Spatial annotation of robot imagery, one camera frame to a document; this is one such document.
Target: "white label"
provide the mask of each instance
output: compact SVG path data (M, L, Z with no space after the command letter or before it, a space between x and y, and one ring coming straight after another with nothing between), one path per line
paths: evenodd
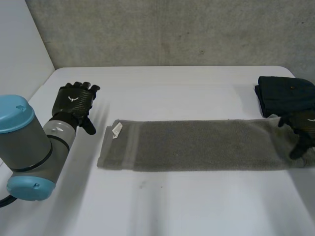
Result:
M113 128L112 130L112 132L114 133L113 139L118 138L118 135L122 128L123 128L123 125L120 122L115 126L115 128Z

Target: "gray towel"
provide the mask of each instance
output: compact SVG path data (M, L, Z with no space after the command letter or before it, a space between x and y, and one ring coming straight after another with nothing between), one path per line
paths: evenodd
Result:
M127 121L106 129L97 166L111 170L283 170L313 166L315 151L291 160L298 136L279 118ZM118 138L112 129L123 125Z

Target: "black folded fabric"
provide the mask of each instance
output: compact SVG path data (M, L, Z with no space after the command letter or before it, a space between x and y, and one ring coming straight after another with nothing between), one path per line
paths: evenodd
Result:
M264 117L315 109L315 86L308 80L260 76L255 92Z

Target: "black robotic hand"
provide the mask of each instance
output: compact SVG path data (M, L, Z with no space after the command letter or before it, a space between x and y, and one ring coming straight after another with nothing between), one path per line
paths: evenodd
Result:
M296 160L302 157L309 148L315 147L315 111L303 111L281 117L278 127L289 125L299 141L290 153L290 158Z
M93 85L89 89L90 86L89 82L75 82L61 87L53 106L52 119L65 121L74 129L77 126L83 127L88 134L95 134L96 130L88 115L100 87Z

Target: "white table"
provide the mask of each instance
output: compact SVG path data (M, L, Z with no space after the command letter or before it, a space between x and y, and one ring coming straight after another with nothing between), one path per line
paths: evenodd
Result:
M52 196L0 209L1 236L315 235L315 171L138 173L98 169L105 127L116 119L261 118L253 86L277 66L63 68L30 100L43 125L59 87L101 90L90 113L97 134L78 128ZM0 197L10 170L0 167Z

